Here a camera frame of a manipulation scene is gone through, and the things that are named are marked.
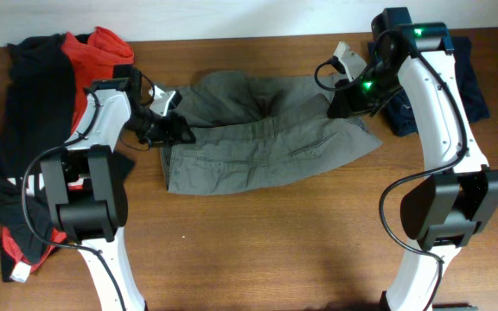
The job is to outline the grey shorts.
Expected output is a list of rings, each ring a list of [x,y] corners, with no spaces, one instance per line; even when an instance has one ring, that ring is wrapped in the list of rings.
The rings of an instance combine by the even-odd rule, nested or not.
[[[175,112],[195,142],[161,150],[168,192],[236,194],[328,172],[381,141],[358,117],[330,118],[333,95],[311,76],[210,73],[179,89]]]

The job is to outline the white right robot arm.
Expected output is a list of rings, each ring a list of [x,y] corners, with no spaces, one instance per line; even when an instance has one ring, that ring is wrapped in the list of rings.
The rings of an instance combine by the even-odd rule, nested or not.
[[[498,207],[492,169],[469,126],[459,94],[455,48],[441,22],[415,23],[405,7],[386,8],[371,23],[368,64],[340,43],[329,64],[342,74],[328,115],[374,115],[396,94],[409,99],[424,169],[400,204],[404,256],[382,310],[431,310],[450,262],[482,232]]]

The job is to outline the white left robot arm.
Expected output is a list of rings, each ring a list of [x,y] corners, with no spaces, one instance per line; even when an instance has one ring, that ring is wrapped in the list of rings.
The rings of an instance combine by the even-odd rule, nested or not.
[[[48,209],[55,228],[70,239],[90,272],[104,310],[145,310],[125,247],[128,200],[114,150],[123,130],[148,148],[195,143],[187,121],[174,109],[177,91],[150,88],[132,65],[117,65],[109,79],[86,89],[87,107],[74,133],[34,160],[41,166]]]

